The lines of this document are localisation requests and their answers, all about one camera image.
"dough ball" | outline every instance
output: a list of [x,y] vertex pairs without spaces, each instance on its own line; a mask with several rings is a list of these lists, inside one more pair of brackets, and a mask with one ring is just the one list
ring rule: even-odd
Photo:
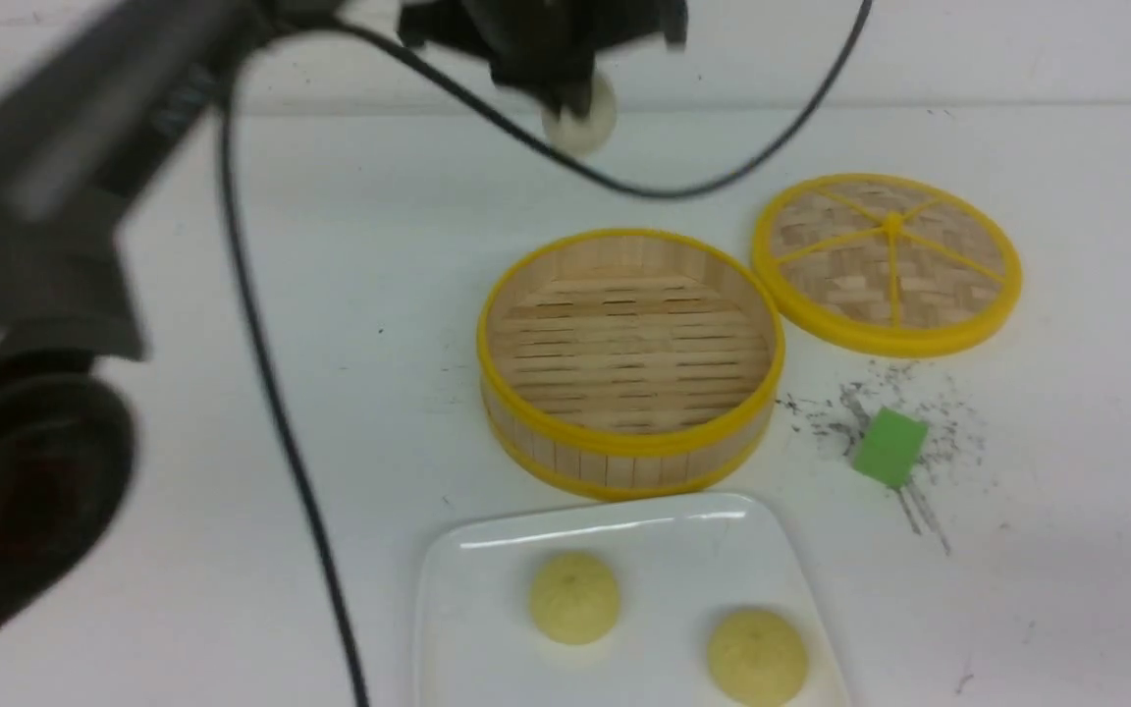
[[586,118],[575,118],[568,109],[560,115],[542,111],[544,135],[552,147],[573,157],[582,157],[597,152],[614,133],[619,123],[619,100],[614,87],[601,71],[592,75],[592,111]]
[[530,585],[530,618],[558,644],[592,644],[619,622],[619,583],[601,560],[562,552],[539,568]]
[[779,707],[797,696],[809,673],[805,645],[792,623],[761,609],[728,614],[710,638],[710,675],[745,707]]

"bamboo steamer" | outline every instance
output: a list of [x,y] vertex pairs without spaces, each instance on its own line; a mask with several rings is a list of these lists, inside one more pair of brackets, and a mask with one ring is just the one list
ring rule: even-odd
[[523,258],[491,292],[477,347],[509,456],[605,501],[696,491],[734,471],[762,439],[785,357],[753,274],[646,229]]
[[993,336],[1024,273],[977,207],[893,175],[824,175],[774,198],[753,238],[758,277],[805,331],[866,354],[953,354]]

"woven bamboo lid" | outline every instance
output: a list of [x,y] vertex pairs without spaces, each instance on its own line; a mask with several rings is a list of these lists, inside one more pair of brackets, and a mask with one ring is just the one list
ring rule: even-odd
[[992,336],[1019,299],[1019,256],[946,191],[891,175],[826,175],[774,198],[754,266],[786,317],[882,356],[952,354]]

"white wall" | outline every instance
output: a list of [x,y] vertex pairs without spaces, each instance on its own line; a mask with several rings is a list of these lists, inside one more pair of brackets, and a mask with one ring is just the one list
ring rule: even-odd
[[[0,0],[0,84],[107,0]],[[397,0],[352,5],[391,28]],[[685,54],[646,45],[605,60],[630,107],[791,106],[820,79],[854,0],[690,0]],[[485,72],[431,53],[472,86]],[[454,109],[349,41],[279,46],[251,81],[269,112]],[[1130,0],[875,0],[836,104],[1131,102]],[[515,106],[516,102],[507,103]]]

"yellow rim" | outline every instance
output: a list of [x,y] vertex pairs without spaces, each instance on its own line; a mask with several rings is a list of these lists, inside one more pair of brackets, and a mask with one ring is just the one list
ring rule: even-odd
[[[792,283],[786,281],[783,274],[780,274],[776,257],[770,251],[770,233],[774,227],[774,221],[776,221],[779,212],[785,209],[785,206],[789,205],[795,198],[804,196],[808,191],[827,188],[830,184],[843,181],[860,180],[923,191],[936,201],[959,207],[959,209],[976,219],[986,230],[988,238],[993,239],[993,244],[996,244],[1002,262],[1005,265],[1005,273],[998,276],[996,273],[983,270],[974,261],[961,257],[957,258],[965,260],[965,265],[968,265],[968,267],[982,270],[987,277],[1000,281],[1001,293],[998,294],[998,299],[992,304],[988,304],[988,308],[984,309],[983,312],[979,312],[976,317],[965,322],[936,328],[936,330],[901,330],[901,328],[854,321],[854,319],[843,317],[843,314],[830,312],[823,309],[821,304],[818,304],[817,301],[808,299],[797,287],[792,286]],[[861,207],[857,207],[852,201],[845,200],[845,205],[866,213],[866,209],[861,209]],[[878,219],[874,215],[869,215],[872,219],[877,219],[875,225],[879,227],[881,219]],[[880,233],[880,229],[875,229],[874,232]],[[866,232],[852,234],[852,236],[854,235],[872,235],[872,230],[869,229]],[[912,238],[913,241],[921,242],[918,236],[912,234],[905,234],[905,238]],[[890,235],[890,257],[895,256],[892,242],[893,236]],[[1010,244],[1007,235],[1001,232],[998,224],[988,219],[988,216],[984,215],[977,207],[968,205],[961,198],[952,196],[952,193],[941,191],[920,181],[895,178],[893,175],[824,175],[824,178],[803,181],[785,190],[779,197],[774,198],[770,205],[767,205],[766,209],[762,210],[762,216],[758,219],[758,225],[753,233],[753,266],[758,271],[759,278],[762,279],[762,284],[768,287],[771,295],[774,295],[774,300],[779,303],[783,314],[788,317],[789,321],[802,327],[805,331],[811,331],[814,336],[831,342],[831,344],[845,346],[845,348],[854,351],[862,351],[862,353],[866,354],[879,354],[879,356],[941,356],[942,354],[953,354],[956,351],[962,351],[979,344],[979,342],[993,336],[1001,328],[1002,324],[1005,324],[1007,317],[1010,317],[1011,310],[1016,308],[1016,303],[1019,301],[1019,291],[1024,283],[1024,270],[1020,269],[1019,255],[1016,253],[1015,247]],[[897,278],[891,281],[891,286],[897,286]],[[901,305],[899,304],[899,300],[893,300],[893,304],[895,309]]]
[[[610,431],[571,425],[569,422],[559,421],[556,417],[549,415],[549,413],[539,411],[538,407],[532,406],[532,404],[526,402],[525,398],[517,395],[516,391],[512,390],[512,386],[508,385],[508,382],[499,374],[499,371],[497,371],[495,368],[495,360],[491,357],[491,351],[487,344],[487,318],[490,317],[491,308],[493,308],[493,304],[495,303],[497,294],[499,294],[499,292],[508,285],[509,279],[515,276],[517,270],[525,268],[530,261],[546,253],[551,253],[553,250],[559,250],[567,245],[575,244],[575,242],[590,241],[596,238],[614,238],[623,235],[658,238],[663,239],[663,241],[679,242],[680,244],[705,250],[706,253],[709,253],[715,258],[725,261],[727,265],[731,265],[731,267],[739,271],[741,276],[744,276],[744,278],[749,281],[750,285],[753,285],[759,295],[762,296],[762,301],[766,303],[767,310],[770,313],[772,330],[776,333],[776,351],[774,351],[770,370],[767,371],[767,376],[762,379],[762,383],[758,385],[758,389],[753,390],[753,394],[750,394],[749,398],[744,399],[744,403],[740,403],[740,405],[732,408],[732,411],[722,413],[722,415],[715,417],[715,420],[705,422],[705,424],[692,429],[673,431],[673,433],[663,434],[624,436],[610,433]],[[767,287],[762,286],[762,282],[760,282],[749,268],[741,265],[740,260],[723,253],[723,251],[717,248],[706,245],[703,242],[696,241],[696,239],[654,229],[593,230],[592,232],[564,238],[556,242],[550,242],[547,245],[533,251],[529,256],[517,260],[517,264],[512,265],[512,267],[503,274],[503,277],[500,278],[497,285],[491,287],[491,294],[487,296],[486,303],[483,305],[483,313],[480,314],[477,345],[480,348],[480,367],[483,369],[483,376],[491,385],[491,388],[493,388],[494,394],[498,395],[500,402],[502,402],[503,405],[512,412],[512,415],[517,417],[517,421],[520,421],[521,424],[525,424],[530,430],[537,431],[537,433],[543,434],[544,437],[554,439],[556,442],[568,443],[571,447],[578,447],[579,449],[587,451],[620,454],[620,456],[670,456],[670,454],[682,454],[691,451],[692,449],[708,447],[710,443],[719,442],[719,440],[731,437],[732,433],[740,431],[742,426],[753,420],[754,415],[762,411],[762,407],[769,402],[771,395],[776,393],[776,383],[779,381],[779,372],[785,365],[785,330],[783,330],[783,326],[779,321],[779,314],[776,311],[776,301],[771,299]]]
[[594,498],[597,501],[634,501],[638,498],[653,498],[655,495],[677,495],[679,493],[692,493],[696,491],[701,491],[701,489],[714,486],[714,484],[719,483],[720,480],[732,475],[732,472],[741,468],[742,463],[748,459],[756,449],[758,449],[759,443],[762,443],[762,438],[767,434],[767,428],[758,430],[757,437],[753,441],[746,443],[744,449],[736,452],[735,457],[727,459],[725,465],[714,469],[713,472],[705,474],[702,477],[691,480],[690,482],[674,484],[674,486],[664,488],[610,488],[601,486],[597,483],[588,483],[585,480],[576,480],[571,477],[566,477],[553,469],[549,469],[547,466],[541,465],[539,462],[535,462],[530,457],[527,457],[520,449],[515,447],[515,443],[509,442],[509,439],[503,437],[502,431],[495,425],[495,421],[491,420],[491,412],[486,411],[487,425],[491,428],[491,434],[494,434],[494,439],[503,447],[503,450],[512,457],[512,460],[517,462],[517,465],[521,466],[523,469],[530,472],[530,475],[542,482],[546,483],[549,486],[559,488],[562,491],[573,493],[576,495],[585,495],[588,498]]

